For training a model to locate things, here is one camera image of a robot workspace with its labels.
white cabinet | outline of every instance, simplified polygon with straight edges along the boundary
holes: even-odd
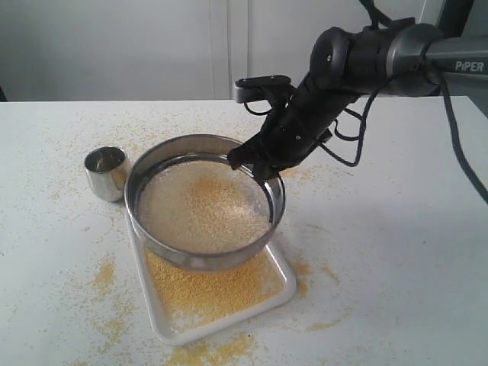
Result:
[[[435,23],[443,0],[377,0]],[[369,22],[358,0],[0,2],[0,86],[12,101],[229,98],[234,80],[297,84],[317,37]]]

white tray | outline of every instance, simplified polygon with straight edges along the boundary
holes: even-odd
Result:
[[[278,307],[289,301],[297,290],[297,278],[295,273],[281,252],[275,247],[275,244],[270,242],[263,250],[271,259],[270,262],[273,263],[278,275],[280,276],[283,284],[281,292],[246,310],[217,319],[212,323],[208,323],[197,328],[188,329],[183,332],[175,332],[172,330],[170,323],[167,320],[164,307],[159,300],[151,277],[146,270],[144,243],[140,241],[138,235],[134,232],[130,217],[127,213],[125,217],[127,221],[127,228],[129,230],[130,242],[136,257],[139,279],[143,286],[144,297],[146,298],[147,311],[151,320],[152,330],[167,345],[184,345],[186,343],[193,342],[228,326]]]

table surface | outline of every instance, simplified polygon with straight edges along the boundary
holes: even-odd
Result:
[[[488,184],[488,120],[453,99]],[[301,296],[189,348],[155,337],[124,207],[90,192],[85,154],[118,145],[133,161],[170,137],[245,140],[261,123],[232,101],[0,104],[0,363],[486,364],[488,207],[456,162],[440,98],[375,101],[357,168],[318,149],[284,173],[275,239],[310,269]],[[354,143],[330,146],[353,157]]]

metal bowl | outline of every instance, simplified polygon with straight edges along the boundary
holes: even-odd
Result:
[[[146,184],[160,171],[171,165],[192,160],[210,160],[227,164],[227,153],[241,142],[216,135],[187,135],[167,140],[145,152],[133,165],[125,185],[125,204],[137,235],[148,248],[175,267],[191,271],[222,271],[240,265],[257,254],[269,242],[284,213],[285,194],[280,177],[259,184],[269,204],[269,230],[254,242],[219,253],[186,252],[160,242],[151,236],[139,219],[139,199]],[[241,168],[252,177],[249,166]]]

metal cup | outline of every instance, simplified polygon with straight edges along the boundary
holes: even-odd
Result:
[[[90,188],[95,196],[107,202],[119,201],[124,197],[129,168],[126,153],[115,146],[103,146],[85,158],[85,173]]]

